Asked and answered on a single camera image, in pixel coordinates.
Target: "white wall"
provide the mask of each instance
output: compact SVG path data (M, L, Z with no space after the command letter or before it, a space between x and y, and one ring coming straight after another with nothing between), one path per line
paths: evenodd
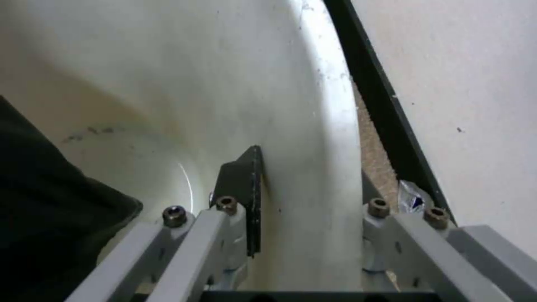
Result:
M353 4L457 222L537 258L537 2Z

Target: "black fabric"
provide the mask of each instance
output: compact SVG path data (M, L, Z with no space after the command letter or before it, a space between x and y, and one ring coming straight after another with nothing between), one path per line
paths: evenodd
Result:
M86 178L0 96L0 287L8 300L64 300L141 210Z

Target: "plastic wrapper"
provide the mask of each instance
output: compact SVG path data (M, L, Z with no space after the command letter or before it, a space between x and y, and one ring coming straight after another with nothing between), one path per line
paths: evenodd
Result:
M399 181L397 204L399 213L422 213L426 207L434 206L431 196L409 181Z

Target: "bolt head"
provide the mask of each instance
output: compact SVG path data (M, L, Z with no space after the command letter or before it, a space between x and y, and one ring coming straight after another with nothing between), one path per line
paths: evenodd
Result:
M162 212L164 225L167 227L180 227L187 221L186 210L182 206L169 206Z
M435 229L446 229L449 224L449 214L439 207L426 208L423 219Z
M368 203L367 213L373 217L386 218L390 215L390 205L382 198L373 198Z
M237 213L237 199L233 196L222 196L216 200L216 209L233 216Z

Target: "black metal bracket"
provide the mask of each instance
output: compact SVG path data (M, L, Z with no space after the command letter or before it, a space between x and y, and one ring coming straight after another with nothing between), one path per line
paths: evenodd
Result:
M213 206L220 197L232 196L246 209L246 246L248 256L261 250L261 175L263 155L251 146L236 161L220 167L211 197Z

